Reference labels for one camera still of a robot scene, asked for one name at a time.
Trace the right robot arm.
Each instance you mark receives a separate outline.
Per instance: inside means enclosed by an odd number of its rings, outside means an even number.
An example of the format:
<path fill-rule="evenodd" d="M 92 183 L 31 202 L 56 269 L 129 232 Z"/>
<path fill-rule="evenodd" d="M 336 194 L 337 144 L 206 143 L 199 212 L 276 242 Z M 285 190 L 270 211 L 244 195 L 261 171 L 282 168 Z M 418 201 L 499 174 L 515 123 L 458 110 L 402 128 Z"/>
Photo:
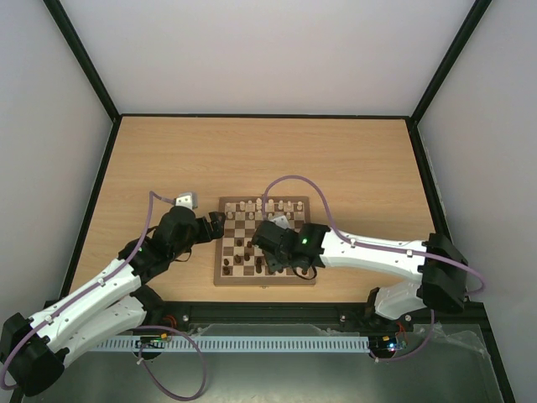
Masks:
<path fill-rule="evenodd" d="M 445 314 L 464 310 L 467 260 L 441 234 L 432 233 L 425 241 L 392 241 L 316 223 L 294 230 L 267 220 L 255 230 L 252 243 L 272 271 L 343 267 L 401 277 L 400 283 L 371 293 L 366 318 L 377 329 L 420 309 Z"/>

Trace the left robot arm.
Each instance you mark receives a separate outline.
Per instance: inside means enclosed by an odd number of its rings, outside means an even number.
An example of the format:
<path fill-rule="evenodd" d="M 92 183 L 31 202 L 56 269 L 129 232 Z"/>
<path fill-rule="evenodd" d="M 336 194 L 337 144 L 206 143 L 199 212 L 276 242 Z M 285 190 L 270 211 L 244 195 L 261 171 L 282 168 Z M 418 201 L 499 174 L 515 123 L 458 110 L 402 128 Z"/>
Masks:
<path fill-rule="evenodd" d="M 197 217 L 188 207 L 172 207 L 79 289 L 30 317 L 13 314 L 1 330 L 1 374 L 34 396 L 97 344 L 155 325 L 163 301 L 148 282 L 193 246 L 222 238 L 225 220 L 222 212 Z"/>

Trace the wooden chess board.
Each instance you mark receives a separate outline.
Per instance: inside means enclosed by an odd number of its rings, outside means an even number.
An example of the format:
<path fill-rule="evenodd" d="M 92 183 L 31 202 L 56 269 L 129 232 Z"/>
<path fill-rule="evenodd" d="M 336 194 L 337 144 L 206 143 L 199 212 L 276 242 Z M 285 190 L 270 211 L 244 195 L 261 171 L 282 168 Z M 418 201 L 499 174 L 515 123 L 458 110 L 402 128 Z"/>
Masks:
<path fill-rule="evenodd" d="M 226 215 L 225 232 L 216 242 L 214 285 L 216 286 L 313 286 L 313 270 L 301 270 L 293 275 L 290 270 L 271 275 L 261 249 L 253 246 L 252 236 L 263 220 L 261 211 L 256 208 L 260 196 L 223 196 L 219 209 Z M 240 211 L 239 202 L 245 202 L 245 211 Z M 247 211 L 247 204 L 255 205 L 254 212 Z M 227 212 L 234 218 L 227 219 Z M 230 275 L 224 275 L 222 268 L 231 268 Z"/>

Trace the black aluminium frame rail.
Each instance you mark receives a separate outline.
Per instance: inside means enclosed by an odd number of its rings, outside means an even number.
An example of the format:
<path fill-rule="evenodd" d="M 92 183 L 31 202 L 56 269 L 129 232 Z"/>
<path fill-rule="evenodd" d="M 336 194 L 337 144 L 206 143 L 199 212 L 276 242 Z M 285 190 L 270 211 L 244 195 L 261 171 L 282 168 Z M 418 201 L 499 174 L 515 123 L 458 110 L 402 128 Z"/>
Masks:
<path fill-rule="evenodd" d="M 313 325 L 341 332 L 374 333 L 397 331 L 399 325 L 410 330 L 415 324 L 429 324 L 430 310 L 420 309 L 390 322 L 366 313 L 364 303 L 260 303 L 166 301 L 149 313 L 145 325 L 170 324 L 193 330 L 211 324 Z"/>

